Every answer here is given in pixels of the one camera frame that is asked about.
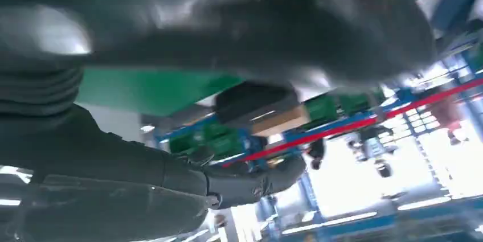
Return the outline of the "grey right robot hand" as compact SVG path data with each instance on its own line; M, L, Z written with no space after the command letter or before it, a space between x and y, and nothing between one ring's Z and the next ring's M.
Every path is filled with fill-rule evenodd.
M430 65L415 0L1 0L2 241L142 241L198 229L305 171L232 174L102 131L75 103L87 65L362 88Z

